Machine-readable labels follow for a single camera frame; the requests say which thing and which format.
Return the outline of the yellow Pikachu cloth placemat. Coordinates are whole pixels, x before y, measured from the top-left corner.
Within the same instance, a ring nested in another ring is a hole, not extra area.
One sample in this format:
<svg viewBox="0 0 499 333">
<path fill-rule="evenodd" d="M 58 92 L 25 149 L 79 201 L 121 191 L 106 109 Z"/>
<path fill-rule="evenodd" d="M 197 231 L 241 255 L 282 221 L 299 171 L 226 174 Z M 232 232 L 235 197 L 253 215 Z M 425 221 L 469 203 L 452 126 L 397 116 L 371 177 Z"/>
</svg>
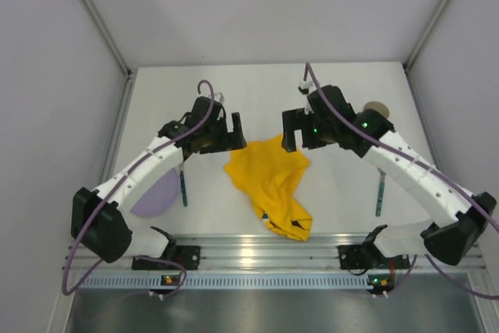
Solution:
<svg viewBox="0 0 499 333">
<path fill-rule="evenodd" d="M 283 136 L 252 141 L 231 152 L 224 170 L 234 187 L 246 194 L 256 216 L 275 235 L 305 242 L 313 217 L 294 197 L 310 165 L 299 151 L 287 152 Z"/>
</svg>

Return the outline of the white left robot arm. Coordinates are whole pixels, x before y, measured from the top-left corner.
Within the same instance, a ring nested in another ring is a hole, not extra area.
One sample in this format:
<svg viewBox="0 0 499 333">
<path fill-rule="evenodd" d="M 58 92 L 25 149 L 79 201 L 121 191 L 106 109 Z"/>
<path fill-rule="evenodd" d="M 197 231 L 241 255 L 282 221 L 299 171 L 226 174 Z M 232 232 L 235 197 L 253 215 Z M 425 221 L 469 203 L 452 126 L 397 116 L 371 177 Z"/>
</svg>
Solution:
<svg viewBox="0 0 499 333">
<path fill-rule="evenodd" d="M 192 154 L 213 154 L 246 147 L 241 117 L 227 114 L 220 101 L 198 97 L 179 121 L 162 126 L 144 151 L 107 182 L 73 197 L 71 235 L 106 263 L 122 257 L 169 259 L 174 238 L 156 228 L 127 222 L 143 195 Z"/>
</svg>

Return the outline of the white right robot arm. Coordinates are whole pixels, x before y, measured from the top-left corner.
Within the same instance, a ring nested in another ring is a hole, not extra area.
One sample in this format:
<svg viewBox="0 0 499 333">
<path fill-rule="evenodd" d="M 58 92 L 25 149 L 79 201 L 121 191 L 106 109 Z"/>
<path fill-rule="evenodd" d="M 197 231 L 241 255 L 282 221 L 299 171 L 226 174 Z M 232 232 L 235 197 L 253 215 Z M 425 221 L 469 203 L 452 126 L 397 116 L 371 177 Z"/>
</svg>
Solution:
<svg viewBox="0 0 499 333">
<path fill-rule="evenodd" d="M 487 225 L 497 201 L 487 192 L 474 194 L 452 187 L 415 152 L 394 125 L 372 108 L 355 112 L 338 87 L 314 90 L 302 82 L 298 90 L 307 105 L 282 113 L 282 147 L 296 151 L 295 132 L 303 147 L 312 150 L 337 144 L 380 169 L 411 195 L 429 220 L 408 225 L 379 225 L 363 241 L 363 252 L 373 265 L 401 255 L 428 253 L 441 263 L 456 266 Z"/>
</svg>

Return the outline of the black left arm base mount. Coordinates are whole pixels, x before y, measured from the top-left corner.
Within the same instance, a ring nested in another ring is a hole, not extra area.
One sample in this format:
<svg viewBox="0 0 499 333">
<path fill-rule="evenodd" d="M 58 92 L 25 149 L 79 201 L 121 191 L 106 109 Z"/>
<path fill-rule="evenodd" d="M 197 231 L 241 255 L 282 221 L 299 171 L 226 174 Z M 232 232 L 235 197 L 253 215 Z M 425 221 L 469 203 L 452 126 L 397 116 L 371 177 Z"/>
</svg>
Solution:
<svg viewBox="0 0 499 333">
<path fill-rule="evenodd" d="M 187 271 L 195 271 L 200 264 L 200 246 L 183 246 L 177 245 L 167 251 L 167 254 L 162 256 L 161 259 L 168 260 L 183 266 Z M 173 265 L 158 263 L 157 261 L 144 260 L 139 257 L 134 257 L 132 262 L 132 269 L 134 271 L 163 271 L 175 270 Z"/>
</svg>

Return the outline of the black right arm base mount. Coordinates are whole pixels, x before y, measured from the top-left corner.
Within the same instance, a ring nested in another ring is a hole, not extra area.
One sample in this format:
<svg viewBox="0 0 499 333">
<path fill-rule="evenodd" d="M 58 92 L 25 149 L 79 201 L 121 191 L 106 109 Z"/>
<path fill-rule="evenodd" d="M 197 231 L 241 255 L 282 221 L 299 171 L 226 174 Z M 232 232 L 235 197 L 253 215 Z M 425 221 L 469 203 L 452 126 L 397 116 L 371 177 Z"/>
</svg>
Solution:
<svg viewBox="0 0 499 333">
<path fill-rule="evenodd" d="M 354 275 L 363 275 L 370 270 L 406 270 L 410 266 L 407 255 L 392 258 L 371 254 L 362 245 L 341 245 L 338 247 L 340 268 Z"/>
</svg>

